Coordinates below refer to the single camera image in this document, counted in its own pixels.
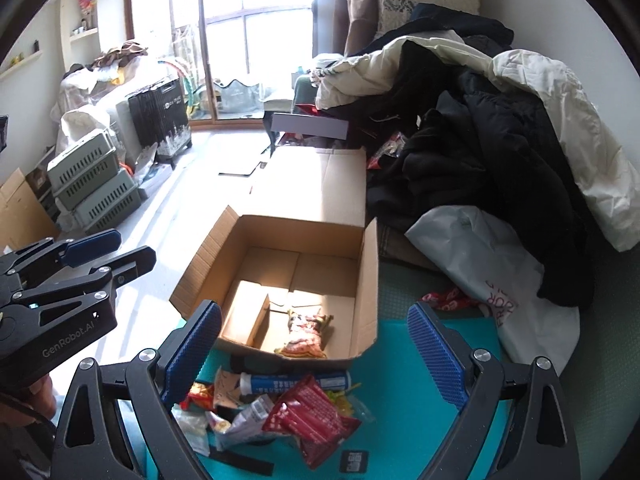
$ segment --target wooden frame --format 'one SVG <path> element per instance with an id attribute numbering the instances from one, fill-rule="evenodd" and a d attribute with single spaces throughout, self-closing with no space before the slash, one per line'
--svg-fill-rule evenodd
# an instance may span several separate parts
<path id="1" fill-rule="evenodd" d="M 127 32 L 127 38 L 129 40 L 133 40 L 135 36 L 135 31 L 133 27 L 133 12 L 132 12 L 132 1 L 124 0 L 125 7 L 125 27 Z M 316 16 L 316 6 L 312 4 L 311 6 L 277 6 L 277 7 L 263 7 L 259 9 L 241 9 L 236 12 L 232 12 L 229 14 L 225 14 L 223 16 L 216 16 L 215 18 L 206 18 L 204 15 L 204 0 L 198 0 L 198 29 L 200 31 L 200 49 L 202 51 L 202 64 L 204 66 L 205 71 L 205 82 L 207 85 L 207 95 L 209 97 L 209 107 L 212 110 L 212 118 L 204 119 L 204 120 L 194 120 L 190 121 L 190 125 L 195 130 L 206 130 L 206 129 L 218 129 L 218 128 L 228 128 L 228 127 L 238 127 L 238 128 L 246 128 L 246 127 L 262 127 L 262 120 L 260 119 L 219 119 L 218 118 L 218 108 L 217 103 L 214 98 L 214 86 L 213 86 L 213 78 L 211 75 L 211 66 L 209 60 L 209 48 L 207 43 L 207 25 L 212 23 L 221 23 L 226 22 L 227 20 L 234 20 L 238 18 L 242 18 L 242 28 L 244 30 L 244 60 L 246 63 L 247 71 L 249 70 L 249 52 L 248 52 L 248 42 L 246 37 L 246 19 L 248 16 L 252 16 L 254 14 L 265 14 L 267 12 L 281 12 L 285 10 L 304 10 L 310 9 L 313 12 L 313 20 L 314 20 L 314 54 L 316 53 L 316 37 L 317 37 L 317 16 Z"/>

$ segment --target blue cylindrical container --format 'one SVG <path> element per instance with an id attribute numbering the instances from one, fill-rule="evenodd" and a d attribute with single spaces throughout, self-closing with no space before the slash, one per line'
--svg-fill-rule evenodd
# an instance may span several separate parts
<path id="1" fill-rule="evenodd" d="M 240 392 L 252 394 L 283 394 L 304 378 L 305 375 L 240 375 Z M 348 371 L 314 374 L 323 390 L 340 392 L 351 388 L 351 375 Z"/>

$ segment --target white floor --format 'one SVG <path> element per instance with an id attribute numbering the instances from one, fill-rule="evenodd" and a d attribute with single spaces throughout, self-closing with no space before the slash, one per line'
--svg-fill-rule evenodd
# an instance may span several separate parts
<path id="1" fill-rule="evenodd" d="M 181 156 L 171 178 L 118 227 L 118 252 L 148 245 L 156 251 L 155 269 L 119 289 L 118 327 L 51 373 L 57 393 L 66 393 L 83 358 L 100 364 L 129 361 L 142 349 L 157 348 L 176 327 L 180 315 L 168 301 L 175 285 L 223 209 L 232 205 L 242 211 L 259 170 L 249 178 L 218 173 L 268 160 L 260 155 L 268 145 L 264 132 L 193 134 L 193 148 Z M 85 274 L 88 267 L 63 271 L 54 280 Z"/>

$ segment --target gray plastic crate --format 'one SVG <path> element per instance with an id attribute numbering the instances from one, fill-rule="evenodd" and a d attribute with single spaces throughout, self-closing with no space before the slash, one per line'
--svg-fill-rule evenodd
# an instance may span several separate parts
<path id="1" fill-rule="evenodd" d="M 74 211 L 76 220 L 83 229 L 86 229 L 135 187 L 136 183 L 133 182 L 127 170 L 120 170 L 116 176 L 100 186 L 76 207 Z"/>
<path id="2" fill-rule="evenodd" d="M 114 145 L 107 132 L 94 130 L 85 135 L 49 163 L 47 174 L 53 191 L 68 186 L 80 174 L 103 160 L 113 149 Z"/>
<path id="3" fill-rule="evenodd" d="M 116 176 L 119 169 L 116 149 L 112 148 L 106 156 L 99 158 L 62 189 L 54 191 L 53 195 L 68 211 L 73 211 L 82 200 Z"/>
<path id="4" fill-rule="evenodd" d="M 111 209 L 105 212 L 93 224 L 89 225 L 85 231 L 87 234 L 92 235 L 105 229 L 117 227 L 141 205 L 142 199 L 140 198 L 140 193 L 138 192 L 138 188 L 134 187 L 120 197 L 120 200 L 115 202 L 113 206 L 111 206 Z"/>

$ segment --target metal screw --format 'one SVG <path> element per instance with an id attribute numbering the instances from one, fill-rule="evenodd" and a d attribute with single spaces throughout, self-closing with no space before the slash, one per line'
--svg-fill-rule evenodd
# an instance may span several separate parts
<path id="1" fill-rule="evenodd" d="M 95 361 L 93 359 L 87 357 L 86 359 L 82 359 L 82 361 L 80 361 L 79 367 L 81 370 L 88 370 L 94 365 L 94 362 Z"/>
<path id="2" fill-rule="evenodd" d="M 155 357 L 156 351 L 151 348 L 147 348 L 146 350 L 143 350 L 142 352 L 140 352 L 140 354 L 138 354 L 138 358 L 141 361 L 151 361 Z"/>
<path id="3" fill-rule="evenodd" d="M 477 361 L 485 363 L 489 359 L 491 359 L 491 354 L 489 353 L 488 350 L 485 350 L 484 348 L 479 348 L 478 350 L 474 351 L 474 358 Z"/>
<path id="4" fill-rule="evenodd" d="M 538 365 L 538 368 L 542 368 L 543 370 L 549 370 L 549 368 L 551 368 L 551 361 L 546 357 L 537 358 L 536 364 Z"/>

